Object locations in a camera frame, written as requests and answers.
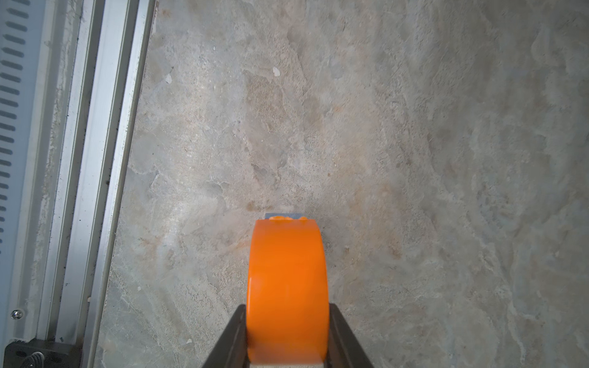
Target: gray stone surface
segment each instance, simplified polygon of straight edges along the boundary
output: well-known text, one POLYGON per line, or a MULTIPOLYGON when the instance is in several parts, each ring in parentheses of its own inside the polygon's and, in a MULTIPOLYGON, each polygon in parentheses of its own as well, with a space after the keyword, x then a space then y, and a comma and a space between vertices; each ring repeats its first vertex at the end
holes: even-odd
POLYGON ((589 366, 589 5, 160 0, 97 367, 198 367, 254 220, 375 367, 589 366))

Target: vent slot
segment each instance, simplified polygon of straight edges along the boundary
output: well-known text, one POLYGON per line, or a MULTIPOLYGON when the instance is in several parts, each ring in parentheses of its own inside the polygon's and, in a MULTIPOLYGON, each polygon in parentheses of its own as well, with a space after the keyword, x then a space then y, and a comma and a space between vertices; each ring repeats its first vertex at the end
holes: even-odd
POLYGON ((16 29, 17 31, 22 31, 22 32, 27 31, 27 27, 23 26, 22 24, 10 22, 10 21, 6 22, 5 24, 12 29, 16 29))
POLYGON ((19 17, 19 18, 22 18, 22 19, 29 19, 29 15, 28 15, 28 13, 21 12, 20 10, 16 10, 16 9, 8 8, 8 9, 6 9, 6 11, 7 11, 9 14, 16 15, 16 16, 17 16, 17 17, 19 17))
POLYGON ((11 107, 18 107, 18 103, 17 102, 11 101, 11 100, 5 100, 3 98, 0 98, 0 104, 11 106, 11 107))
POLYGON ((10 94, 13 94, 13 95, 19 95, 19 94, 21 94, 21 92, 18 89, 6 87, 5 85, 1 85, 1 84, 0 84, 0 91, 4 91, 6 93, 10 93, 10 94))
POLYGON ((3 47, 2 51, 6 52, 8 55, 16 56, 17 58, 25 57, 25 54, 23 54, 22 52, 12 49, 10 47, 3 47))
POLYGON ((19 4, 24 4, 24 5, 30 5, 31 2, 29 0, 12 0, 14 2, 17 2, 19 4))

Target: tape roll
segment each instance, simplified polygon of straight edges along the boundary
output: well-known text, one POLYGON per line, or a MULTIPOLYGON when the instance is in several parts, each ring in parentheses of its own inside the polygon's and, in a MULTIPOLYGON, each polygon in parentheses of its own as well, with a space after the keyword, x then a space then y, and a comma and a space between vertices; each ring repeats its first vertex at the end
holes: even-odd
POLYGON ((258 220, 252 235, 246 304, 252 364, 319 364, 327 354, 329 295, 315 220, 258 220))

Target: aluminum rail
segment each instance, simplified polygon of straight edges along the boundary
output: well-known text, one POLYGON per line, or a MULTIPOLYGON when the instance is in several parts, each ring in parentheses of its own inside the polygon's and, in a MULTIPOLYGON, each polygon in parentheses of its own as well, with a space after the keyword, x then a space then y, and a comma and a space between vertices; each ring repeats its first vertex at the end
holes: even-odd
POLYGON ((82 349, 82 368, 90 368, 94 363, 96 346, 98 343, 98 331, 104 308, 106 289, 108 284, 108 273, 112 258, 112 247, 114 245, 115 232, 117 230, 118 213, 121 207, 123 186, 127 163, 133 136, 135 123, 135 112, 137 100, 141 90, 143 67, 145 65, 145 54, 151 33, 151 20, 154 12, 154 0, 139 0, 137 20, 129 58, 127 82, 121 106, 121 119, 118 125, 117 141, 115 143, 114 158, 110 185, 108 186, 107 202, 104 211, 104 221, 100 243, 98 245, 98 257, 92 284, 92 297, 88 311, 88 321, 84 334, 84 347, 82 349))
POLYGON ((137 9, 138 0, 104 4, 56 342, 84 339, 137 9))

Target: black bracket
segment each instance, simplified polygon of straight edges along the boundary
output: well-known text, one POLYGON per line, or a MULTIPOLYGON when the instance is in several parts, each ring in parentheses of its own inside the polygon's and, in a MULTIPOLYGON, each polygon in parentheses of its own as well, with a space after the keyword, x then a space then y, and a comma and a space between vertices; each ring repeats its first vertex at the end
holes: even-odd
POLYGON ((81 356, 81 349, 73 345, 37 339, 15 341, 4 349, 4 368, 78 368, 81 356))

